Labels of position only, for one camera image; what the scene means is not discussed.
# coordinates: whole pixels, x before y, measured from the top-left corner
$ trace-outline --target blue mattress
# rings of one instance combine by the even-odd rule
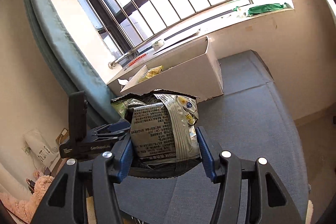
[[[242,159],[268,159],[304,220],[308,182],[301,142],[268,68],[253,51],[219,63],[224,95],[198,105],[197,125]],[[201,164],[177,178],[127,177],[115,185],[120,209],[150,224],[209,223],[218,188]],[[238,223],[245,223],[246,202],[243,181]]]

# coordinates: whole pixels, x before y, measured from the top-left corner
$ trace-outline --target white cardboard box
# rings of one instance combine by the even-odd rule
[[[221,67],[207,37],[164,51],[149,60],[146,65],[148,68],[162,65],[164,71],[139,84],[125,86],[120,91],[121,95],[128,93],[141,95],[155,89],[164,89],[197,96],[199,97],[197,101],[202,102],[223,94]],[[141,68],[142,66],[120,78],[128,79]],[[116,88],[117,82],[115,80],[110,84]]]

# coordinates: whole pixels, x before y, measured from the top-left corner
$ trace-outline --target metal handrail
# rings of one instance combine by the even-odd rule
[[[131,54],[133,54],[134,52],[136,52],[138,49],[140,49],[141,47],[147,45],[148,43],[150,43],[151,41],[153,41],[154,39],[158,38],[160,35],[164,34],[165,32],[169,31],[171,28],[175,27],[176,25],[180,24],[181,22],[187,20],[187,19],[190,19],[192,17],[195,17],[197,15],[199,15],[200,13],[203,13],[207,10],[210,10],[212,8],[215,8],[215,7],[218,7],[222,4],[225,4],[225,3],[230,3],[230,2],[234,2],[234,1],[238,1],[238,0],[224,0],[220,3],[217,3],[215,5],[212,5],[212,6],[209,6],[209,7],[206,7],[205,9],[201,10],[201,11],[198,11],[190,16],[187,16],[186,18],[183,18],[181,19],[180,21],[178,22],[175,22],[174,24],[172,24],[171,26],[167,27],[166,29],[163,29],[162,31],[156,33],[155,35],[153,35],[152,37],[146,39],[145,41],[143,41],[142,43],[138,44],[137,46],[135,46],[134,48],[130,49],[128,52],[124,53],[122,56],[120,56],[118,59],[112,61],[112,62],[109,62],[109,68],[110,69],[113,69],[115,67],[116,64],[118,64],[120,61],[124,60],[125,58],[127,58],[128,56],[130,56]]]

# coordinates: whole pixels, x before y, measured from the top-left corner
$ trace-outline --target pink plush toy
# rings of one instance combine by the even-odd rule
[[[18,218],[23,221],[30,223],[38,205],[40,204],[44,194],[48,190],[50,184],[53,182],[54,178],[51,176],[41,176],[35,182],[35,191],[31,196],[30,200],[18,200],[13,196],[0,193],[0,199],[4,206],[11,211]]]

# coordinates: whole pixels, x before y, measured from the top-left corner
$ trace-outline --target green plastic bag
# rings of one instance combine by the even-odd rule
[[[280,3],[258,5],[258,6],[254,6],[248,9],[246,16],[253,16],[253,15],[262,14],[262,13],[266,13],[270,11],[282,10],[285,8],[290,8],[290,5],[286,2],[283,5],[281,5]]]

